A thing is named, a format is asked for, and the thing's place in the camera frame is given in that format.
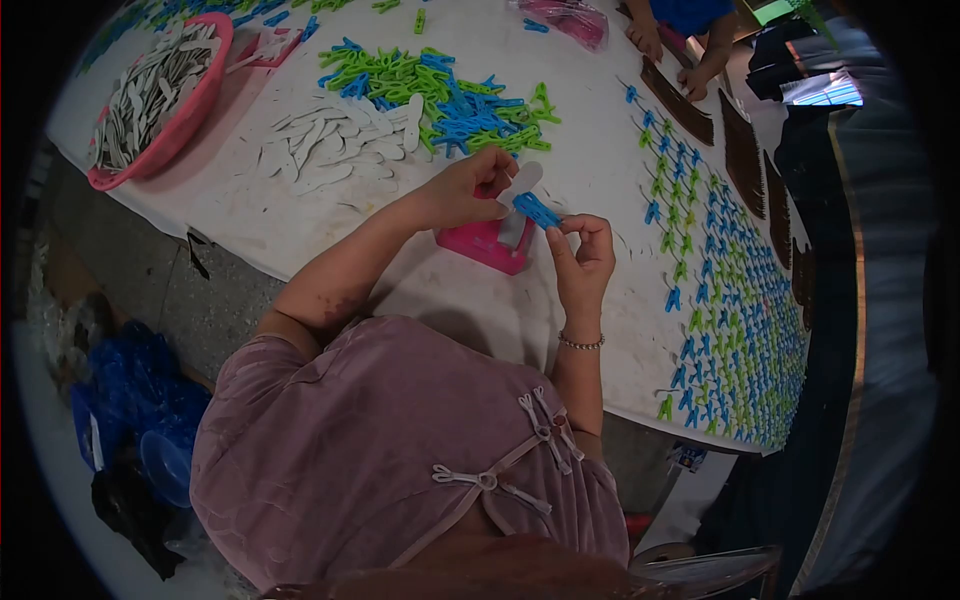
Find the brown plastic strip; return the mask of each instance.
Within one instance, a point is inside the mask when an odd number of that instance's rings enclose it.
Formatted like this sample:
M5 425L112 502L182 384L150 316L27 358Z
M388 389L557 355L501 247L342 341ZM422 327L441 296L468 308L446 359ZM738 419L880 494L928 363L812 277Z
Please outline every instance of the brown plastic strip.
M668 82L653 62L643 57L643 71L640 78L654 92L673 118L681 127L708 146L713 145L713 120L710 115L694 107Z

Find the plastic bag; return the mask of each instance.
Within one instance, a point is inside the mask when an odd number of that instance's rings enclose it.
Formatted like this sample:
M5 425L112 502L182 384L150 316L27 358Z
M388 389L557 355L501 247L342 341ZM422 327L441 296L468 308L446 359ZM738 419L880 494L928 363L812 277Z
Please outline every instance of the plastic bag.
M590 52L607 49L607 16L589 4L576 0L507 0L507 5L573 37Z

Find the white plastic clip part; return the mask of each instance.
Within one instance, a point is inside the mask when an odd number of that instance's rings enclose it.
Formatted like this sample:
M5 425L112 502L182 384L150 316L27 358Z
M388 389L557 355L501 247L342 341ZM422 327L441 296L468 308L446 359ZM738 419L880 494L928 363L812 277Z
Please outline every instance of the white plastic clip part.
M525 162L523 166L520 167L520 170L517 171L516 177L514 177L514 180L510 183L510 187L500 192L496 197L496 201L513 211L514 198L532 190L534 185L540 183L541 179L543 179L543 166L535 160Z
M526 194L537 185L543 178L543 167L535 160L526 162L516 173L516 177L511 181L510 187L500 192L496 201L510 209L510 214L500 222L500 231L496 235L496 241L507 248L515 249L520 239L523 237L523 230L527 225L527 218L515 212L514 198L520 194Z

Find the person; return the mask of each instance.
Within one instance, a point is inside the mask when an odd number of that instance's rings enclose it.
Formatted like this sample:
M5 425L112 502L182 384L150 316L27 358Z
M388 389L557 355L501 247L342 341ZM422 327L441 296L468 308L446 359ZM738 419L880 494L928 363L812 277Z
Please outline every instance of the person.
M221 369L190 496L259 589L384 568L627 586L627 530L600 443L607 221L564 216L546 232L565 312L549 379L405 317L345 329L411 236L505 216L474 191L493 197L516 172L489 146L374 213L294 276Z
M661 22L684 38L708 34L707 48L700 64L692 69L681 69L677 75L677 81L687 90L687 100L697 102L706 98L707 83L723 72L730 60L737 28L733 1L626 0L626 4L633 19L627 27L627 38L654 62L663 58Z

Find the white table surface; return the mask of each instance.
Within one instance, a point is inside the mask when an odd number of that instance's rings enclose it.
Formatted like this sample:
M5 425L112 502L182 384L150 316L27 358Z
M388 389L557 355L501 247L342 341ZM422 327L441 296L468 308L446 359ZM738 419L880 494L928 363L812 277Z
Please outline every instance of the white table surface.
M258 140L269 125L308 103L317 79L332 72L332 67L320 68L318 52L341 43L343 36L369 51L398 46L418 53L423 46L433 46L456 57L453 67L458 79L479 82L495 73L496 81L507 86L502 97L529 99L534 86L545 82L557 107L555 114L564 121L559 125L541 122L543 139L553 144L551 152L525 149L520 154L521 163L537 160L543 165L543 180L534 192L559 212L606 217L617 234L617 267L603 313L607 410L693 441L759 451L754 444L707 436L684 428L681 422L657 420L658 391L668 387L676 370L675 356L690 311L664 312L672 287L672 281L666 284L665 274L669 271L672 276L675 261L659 252L660 229L644 225L647 202L639 192L639 186L647 188L653 179L643 163L653 170L655 160L649 149L637 146L639 132L630 115L639 120L642 113L624 101L625 91L616 76L636 86L645 106L655 105L664 116L669 114L640 80L640 54L622 35L627 19L614 10L616 3L594 3L611 24L609 47L596 55L558 31L546 35L524 31L521 17L499 0L407 0L383 15L372 12L368 4L364 0L336 13L320 12L319 31L278 69L268 73L265 68L245 67L228 76L214 113L175 163L158 177L128 181L110 195L163 231L184 236L193 228L257 269L288 280L366 218L337 203L354 204L372 214L448 164L440 157L432 163L413 156L387 161L399 184L398 192L391 194L351 178L297 197L280 178L250 174ZM281 26L302 27L308 7L309 3L291 10ZM427 22L423 35L415 36L413 23L419 8L427 9ZM256 19L241 27L231 50L238 51L245 43L241 38L259 23ZM72 80L64 90L48 134L75 165L84 165L90 131L112 80L142 52L149 35L127 32L86 75ZM668 79L675 78L680 68L664 53L660 70ZM680 137L700 149L706 164L725 179L717 87L718 82L711 83L708 98L698 103L714 117L714 146L707 147L685 132ZM698 186L705 199L705 185ZM803 248L806 234L792 205L791 211L792 229ZM698 215L698 223L702 220L703 215ZM769 222L755 219L755 223L769 240ZM705 235L701 228L695 229L694 245L702 246ZM374 314L419 318L468 346L545 369L552 363L564 313L541 234L536 236L529 262L526 271L505 276L438 247L429 233L419 234L374 290ZM685 307L691 304L696 285L694 277L681 282Z

